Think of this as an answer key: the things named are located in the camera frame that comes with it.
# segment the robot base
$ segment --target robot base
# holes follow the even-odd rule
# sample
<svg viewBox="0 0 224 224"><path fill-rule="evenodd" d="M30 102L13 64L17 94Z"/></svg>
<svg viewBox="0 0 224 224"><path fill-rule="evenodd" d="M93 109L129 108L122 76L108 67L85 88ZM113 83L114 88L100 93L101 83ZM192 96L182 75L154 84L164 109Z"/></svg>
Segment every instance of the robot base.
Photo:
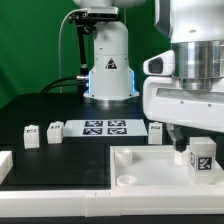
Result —
<svg viewBox="0 0 224 224"><path fill-rule="evenodd" d="M139 102L139 93L137 92L130 98L122 99L122 100L101 100L95 99L93 97L89 97L88 95L84 94L84 102L92 105L96 105L99 107L111 108L111 107L124 107L129 104L134 104Z"/></svg>

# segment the green backdrop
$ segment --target green backdrop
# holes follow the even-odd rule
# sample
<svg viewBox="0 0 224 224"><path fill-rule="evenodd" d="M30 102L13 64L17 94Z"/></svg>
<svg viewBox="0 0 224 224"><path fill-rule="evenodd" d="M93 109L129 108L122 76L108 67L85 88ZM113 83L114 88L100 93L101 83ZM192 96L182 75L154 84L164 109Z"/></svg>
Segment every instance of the green backdrop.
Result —
<svg viewBox="0 0 224 224"><path fill-rule="evenodd" d="M75 8L72 0L0 0L0 107L20 94L38 93L58 79L59 29L65 15ZM169 40L153 26L153 0L126 12L130 67L136 72L137 89L141 91L144 60L169 49ZM74 25L65 25L62 40L62 76L78 75ZM90 68L92 45L92 37L86 37Z"/></svg>

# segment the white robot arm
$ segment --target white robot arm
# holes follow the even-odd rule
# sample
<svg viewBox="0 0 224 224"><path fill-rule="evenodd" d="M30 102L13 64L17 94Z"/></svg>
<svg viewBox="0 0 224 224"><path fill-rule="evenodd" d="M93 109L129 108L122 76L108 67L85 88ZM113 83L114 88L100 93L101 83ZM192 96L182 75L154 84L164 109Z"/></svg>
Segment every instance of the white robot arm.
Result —
<svg viewBox="0 0 224 224"><path fill-rule="evenodd" d="M224 1L155 2L155 25L171 38L172 49L144 64L151 75L143 88L145 115L224 132Z"/></svg>
<svg viewBox="0 0 224 224"><path fill-rule="evenodd" d="M116 6L119 8L130 8L138 5L142 5L146 0L74 0L74 2L81 8L84 7L108 7Z"/></svg>
<svg viewBox="0 0 224 224"><path fill-rule="evenodd" d="M74 0L81 8L93 10L93 16L96 17L107 17L107 11L113 11L114 7L134 7L145 1ZM116 21L98 21L94 26L94 67L89 72L85 101L105 107L122 106L135 101L139 93L135 90L134 72L128 62L126 26Z"/></svg>

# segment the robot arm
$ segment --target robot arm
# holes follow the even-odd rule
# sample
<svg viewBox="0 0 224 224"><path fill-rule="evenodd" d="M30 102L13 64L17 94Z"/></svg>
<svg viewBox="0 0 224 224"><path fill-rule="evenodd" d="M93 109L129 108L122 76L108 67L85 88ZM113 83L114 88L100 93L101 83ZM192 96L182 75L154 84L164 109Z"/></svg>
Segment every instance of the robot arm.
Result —
<svg viewBox="0 0 224 224"><path fill-rule="evenodd" d="M83 7L109 7L131 8L142 5L146 0L73 0L78 6Z"/></svg>

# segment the white plastic part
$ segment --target white plastic part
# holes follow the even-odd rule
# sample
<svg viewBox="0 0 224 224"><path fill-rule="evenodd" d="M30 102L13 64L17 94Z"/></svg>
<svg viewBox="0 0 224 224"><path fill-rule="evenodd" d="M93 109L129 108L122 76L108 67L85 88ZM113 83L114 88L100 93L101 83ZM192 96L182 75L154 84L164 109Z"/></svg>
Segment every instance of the white plastic part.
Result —
<svg viewBox="0 0 224 224"><path fill-rule="evenodd" d="M171 0L171 42L223 40L223 11L223 0Z"/></svg>
<svg viewBox="0 0 224 224"><path fill-rule="evenodd" d="M163 61L163 72L161 74L151 73L149 71L149 64L154 59L161 58ZM143 70L146 75L158 75L158 76L170 76L175 71L175 53L173 50L169 50L163 54L157 55L156 57L150 58L143 64Z"/></svg>
<svg viewBox="0 0 224 224"><path fill-rule="evenodd" d="M174 163L178 166L188 166L190 163L190 150L189 147L184 152L174 152Z"/></svg>
<svg viewBox="0 0 224 224"><path fill-rule="evenodd" d="M190 138L189 176L195 184L215 184L216 143L209 137Z"/></svg>
<svg viewBox="0 0 224 224"><path fill-rule="evenodd" d="M148 77L143 86L143 111L149 120L224 132L223 87L224 79L217 79L209 92L187 92L177 79Z"/></svg>
<svg viewBox="0 0 224 224"><path fill-rule="evenodd" d="M115 151L115 164L120 167L127 167L132 164L132 151L128 148Z"/></svg>
<svg viewBox="0 0 224 224"><path fill-rule="evenodd" d="M47 130L48 144L61 144L63 139L64 123L57 121L49 125Z"/></svg>
<svg viewBox="0 0 224 224"><path fill-rule="evenodd" d="M162 145L163 144L163 124L154 122L149 124L148 144Z"/></svg>
<svg viewBox="0 0 224 224"><path fill-rule="evenodd" d="M23 138L25 149L39 148L39 127L35 125L25 127Z"/></svg>
<svg viewBox="0 0 224 224"><path fill-rule="evenodd" d="M0 184L6 178L7 174L13 167L12 152L0 152Z"/></svg>
<svg viewBox="0 0 224 224"><path fill-rule="evenodd" d="M85 191L1 191L0 217L85 216Z"/></svg>

